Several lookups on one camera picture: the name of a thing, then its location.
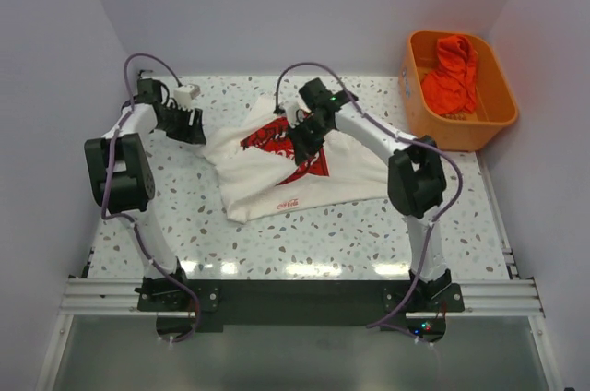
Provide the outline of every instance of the terrazzo table surface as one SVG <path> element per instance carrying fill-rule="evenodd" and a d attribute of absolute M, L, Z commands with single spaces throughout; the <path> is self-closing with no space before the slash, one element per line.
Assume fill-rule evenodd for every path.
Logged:
<path fill-rule="evenodd" d="M 288 77 L 281 98 L 294 98 L 313 77 Z M 170 88 L 173 82 L 159 77 Z M 202 95 L 205 133 L 239 125 L 277 77 L 181 77 Z M 336 82 L 323 77 L 331 90 Z M 366 109 L 407 131 L 396 77 L 345 77 Z M 189 278 L 406 279 L 411 261 L 407 227 L 387 199 L 350 202 L 252 220 L 226 219 L 213 167 L 185 145 L 154 132 L 144 143 L 154 173 L 153 207 L 164 236 Z M 451 153 L 465 177 L 457 204 L 441 219 L 443 252 L 456 280 L 508 279 L 502 240 L 475 153 Z M 448 188 L 456 177 L 443 163 Z M 143 267 L 118 220 L 99 220 L 89 278 L 142 278 Z"/>

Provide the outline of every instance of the orange basket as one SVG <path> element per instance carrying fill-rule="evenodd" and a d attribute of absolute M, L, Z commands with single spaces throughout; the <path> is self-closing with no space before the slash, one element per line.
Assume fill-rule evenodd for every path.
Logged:
<path fill-rule="evenodd" d="M 481 38 L 464 34 L 478 52 L 477 107 L 473 113 L 441 117 L 426 104 L 420 82 L 438 65 L 436 41 L 457 33 L 416 31 L 407 39 L 399 73 L 399 88 L 414 136 L 432 137 L 440 149 L 477 151 L 500 130 L 514 123 L 518 108 L 491 47 Z"/>

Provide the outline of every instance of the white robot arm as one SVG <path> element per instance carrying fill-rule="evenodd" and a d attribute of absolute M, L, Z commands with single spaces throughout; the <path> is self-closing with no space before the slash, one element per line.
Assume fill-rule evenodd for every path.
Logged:
<path fill-rule="evenodd" d="M 305 84 L 300 89 L 300 95 L 310 112 L 305 113 L 297 103 L 285 110 L 296 163 L 313 156 L 323 145 L 324 136 L 332 130 L 359 140 L 388 167 L 389 198 L 406 218 L 412 250 L 410 275 L 419 276 L 422 290 L 430 298 L 450 285 L 451 276 L 443 258 L 440 225 L 433 220 L 439 212 L 446 188 L 440 157 L 424 148 L 396 140 L 401 137 L 418 141 L 374 115 L 371 118 L 379 126 L 369 122 L 349 103 L 344 91 L 333 94 L 318 78 Z M 429 138 L 420 141 L 435 146 Z M 423 255 L 430 226 L 430 244 Z M 424 262 L 419 269 L 421 257 L 424 257 Z"/>
<path fill-rule="evenodd" d="M 153 130 L 161 129 L 174 140 L 205 144 L 202 112 L 198 109 L 179 108 L 177 103 L 173 104 L 171 101 L 162 103 L 161 83 L 157 80 L 141 78 L 137 81 L 137 90 L 134 109 L 124 106 L 115 126 L 104 136 L 88 140 L 84 146 L 92 193 L 96 202 L 102 205 L 104 191 L 108 188 L 109 213 L 124 212 L 126 216 L 133 218 L 142 231 L 142 243 L 147 254 L 159 263 L 163 272 L 168 275 L 178 274 L 182 278 L 178 258 L 166 244 L 151 206 L 150 201 L 156 190 L 142 141 Z M 114 162 L 109 162 L 109 144 L 116 130 L 118 135 Z M 112 185 L 107 187 L 106 176 L 110 163 L 114 166 L 113 177 Z M 144 278 L 162 278 L 162 273 L 149 263 L 145 252 L 139 247 L 133 227 L 127 229 L 143 262 Z"/>

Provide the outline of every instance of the red garment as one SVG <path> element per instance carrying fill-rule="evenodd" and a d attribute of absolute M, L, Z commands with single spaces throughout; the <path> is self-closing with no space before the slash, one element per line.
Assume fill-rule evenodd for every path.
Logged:
<path fill-rule="evenodd" d="M 476 109 L 478 52 L 461 35 L 436 42 L 439 65 L 422 80 L 422 93 L 429 108 L 439 115 L 472 113 Z"/>

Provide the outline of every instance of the purple cable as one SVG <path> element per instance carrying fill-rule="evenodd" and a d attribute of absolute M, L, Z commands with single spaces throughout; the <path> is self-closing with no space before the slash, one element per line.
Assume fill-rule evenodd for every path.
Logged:
<path fill-rule="evenodd" d="M 154 56 L 153 54 L 149 54 L 149 53 L 133 53 L 125 60 L 125 63 L 123 65 L 123 78 L 125 80 L 125 87 L 127 88 L 127 93 L 129 94 L 129 103 L 131 104 L 132 110 L 134 109 L 136 103 L 133 100 L 133 91 L 131 90 L 131 83 L 129 82 L 129 75 L 127 74 L 127 68 L 129 67 L 129 63 L 133 59 L 135 59 L 136 57 L 147 57 L 148 59 L 152 59 L 152 60 L 158 62 L 159 64 L 162 64 L 164 66 L 164 68 L 166 68 L 168 70 L 168 72 L 172 75 L 172 77 L 174 77 L 174 80 L 176 80 L 176 83 L 178 84 L 178 86 L 181 87 L 183 85 L 181 83 L 181 80 L 178 78 L 178 76 L 176 76 L 176 73 L 174 73 L 174 71 L 170 68 L 170 66 L 168 64 L 166 64 L 164 61 L 162 61 L 161 59 L 159 59 L 158 57 Z"/>
<path fill-rule="evenodd" d="M 449 162 L 451 164 L 451 166 L 453 167 L 454 171 L 457 174 L 457 191 L 454 194 L 454 196 L 451 198 L 451 200 L 449 202 L 447 202 L 447 204 L 444 207 L 442 207 L 439 210 L 439 212 L 436 213 L 436 215 L 434 215 L 432 217 L 431 225 L 428 228 L 428 230 L 426 231 L 426 235 L 424 236 L 424 247 L 422 248 L 422 253 L 420 255 L 420 260 L 419 260 L 419 263 L 418 263 L 418 268 L 416 269 L 416 276 L 414 276 L 414 279 L 412 280 L 412 283 L 410 284 L 409 289 L 406 292 L 406 295 L 404 296 L 404 298 L 402 299 L 402 301 L 394 308 L 393 311 L 391 311 L 389 314 L 385 315 L 383 318 L 379 319 L 378 321 L 373 322 L 372 324 L 368 324 L 367 325 L 367 328 L 375 328 L 376 326 L 385 326 L 385 325 L 388 325 L 387 324 L 387 321 L 389 319 L 391 319 L 392 317 L 394 317 L 397 313 L 399 313 L 399 311 L 404 306 L 406 306 L 407 301 L 409 301 L 410 297 L 414 293 L 414 290 L 418 286 L 419 276 L 420 276 L 420 273 L 422 272 L 422 268 L 424 268 L 424 262 L 426 260 L 426 252 L 428 250 L 428 244 L 430 243 L 430 240 L 431 240 L 432 227 L 434 226 L 434 223 L 457 201 L 457 199 L 459 198 L 459 196 L 463 192 L 463 175 L 461 174 L 461 170 L 459 169 L 458 165 L 444 151 L 441 151 L 438 148 L 433 147 L 433 146 L 428 145 L 428 144 L 425 144 L 423 142 L 419 142 L 418 140 L 406 139 L 406 138 L 401 137 L 401 136 L 395 137 L 387 128 L 385 128 L 383 125 L 381 125 L 379 122 L 377 122 L 373 117 L 371 117 L 370 114 L 364 112 L 362 110 L 362 108 L 360 107 L 360 105 L 355 101 L 355 99 L 352 96 L 352 94 L 350 93 L 350 91 L 348 91 L 348 89 L 347 89 L 346 85 L 344 85 L 344 82 L 342 81 L 342 79 L 329 66 L 326 66 L 326 65 L 323 65 L 323 64 L 319 64 L 317 62 L 299 62 L 297 64 L 293 64 L 293 65 L 288 66 L 287 68 L 285 68 L 285 70 L 283 70 L 283 72 L 278 77 L 277 89 L 275 90 L 275 102 L 277 104 L 277 107 L 278 107 L 278 91 L 280 89 L 280 83 L 283 80 L 283 77 L 290 70 L 292 70 L 293 68 L 296 68 L 298 66 L 303 66 L 303 65 L 317 66 L 319 68 L 322 68 L 329 75 L 331 75 L 336 80 L 336 82 L 338 83 L 338 85 L 342 88 L 342 90 L 344 91 L 344 93 L 347 95 L 348 100 L 350 101 L 350 103 L 352 103 L 352 105 L 354 106 L 354 108 L 360 113 L 360 115 L 362 117 L 364 117 L 365 119 L 367 119 L 371 124 L 375 125 L 377 128 L 379 128 L 381 131 L 383 131 L 384 133 L 386 133 L 388 136 L 392 137 L 396 141 L 399 141 L 399 142 L 402 142 L 402 143 L 408 144 L 408 145 L 415 145 L 417 147 L 425 148 L 425 149 L 427 149 L 429 151 L 435 152 L 436 154 L 438 154 L 439 156 L 441 156 L 443 159 L 445 159 L 447 162 Z"/>
<path fill-rule="evenodd" d="M 195 333 L 196 329 L 198 328 L 198 326 L 201 322 L 201 305 L 199 302 L 199 298 L 196 296 L 196 294 L 192 290 L 190 290 L 188 287 L 183 285 L 181 282 L 179 282 L 178 280 L 176 280 L 175 278 L 170 276 L 166 272 L 166 270 L 164 270 L 164 268 L 148 252 L 148 249 L 146 248 L 146 246 L 144 244 L 144 241 L 141 237 L 141 233 L 139 232 L 139 228 L 137 227 L 137 223 L 134 218 L 132 218 L 131 216 L 129 216 L 128 214 L 125 214 L 125 213 L 115 213 L 115 214 L 109 215 L 108 211 L 107 211 L 108 205 L 109 205 L 109 200 L 111 197 L 112 177 L 114 175 L 114 163 L 115 163 L 115 144 L 117 142 L 117 137 L 119 136 L 119 129 L 121 127 L 123 127 L 124 123 L 127 121 L 127 119 L 129 119 L 129 116 L 131 116 L 131 113 L 135 108 L 135 106 L 133 104 L 133 91 L 131 90 L 131 86 L 129 85 L 129 82 L 127 79 L 126 67 L 129 64 L 129 61 L 131 59 L 133 59 L 134 57 L 137 57 L 139 55 L 155 59 L 156 61 L 158 61 L 161 64 L 163 64 L 164 66 L 166 66 L 169 69 L 169 71 L 172 73 L 172 75 L 174 76 L 176 81 L 180 84 L 180 81 L 178 80 L 178 78 L 174 74 L 174 72 L 171 71 L 170 68 L 167 65 L 165 65 L 162 61 L 160 61 L 160 59 L 158 59 L 155 56 L 152 56 L 151 54 L 144 54 L 144 53 L 132 54 L 125 61 L 125 85 L 127 86 L 127 90 L 129 91 L 130 101 L 132 101 L 131 102 L 131 110 L 128 111 L 117 123 L 117 127 L 115 128 L 114 133 L 112 134 L 111 142 L 109 144 L 109 164 L 107 167 L 107 180 L 104 185 L 104 194 L 102 195 L 102 205 L 100 207 L 100 216 L 102 217 L 103 220 L 111 220 L 111 219 L 126 219 L 126 220 L 128 220 L 131 223 L 131 225 L 133 226 L 133 232 L 134 232 L 134 235 L 136 236 L 136 239 L 137 239 L 137 245 L 139 246 L 139 249 L 143 253 L 144 257 L 148 261 L 151 262 L 151 264 L 154 266 L 154 268 L 156 268 L 158 270 L 158 272 L 165 279 L 167 279 L 170 283 L 175 285 L 180 290 L 183 290 L 184 292 L 186 292 L 193 300 L 193 302 L 195 304 L 195 324 L 193 326 L 191 326 L 190 331 L 188 331 L 185 334 L 182 334 L 180 336 L 177 336 L 176 338 L 173 338 L 171 340 L 172 342 L 177 343 L 177 342 L 182 342 L 182 341 L 188 339 L 190 336 L 192 336 Z"/>

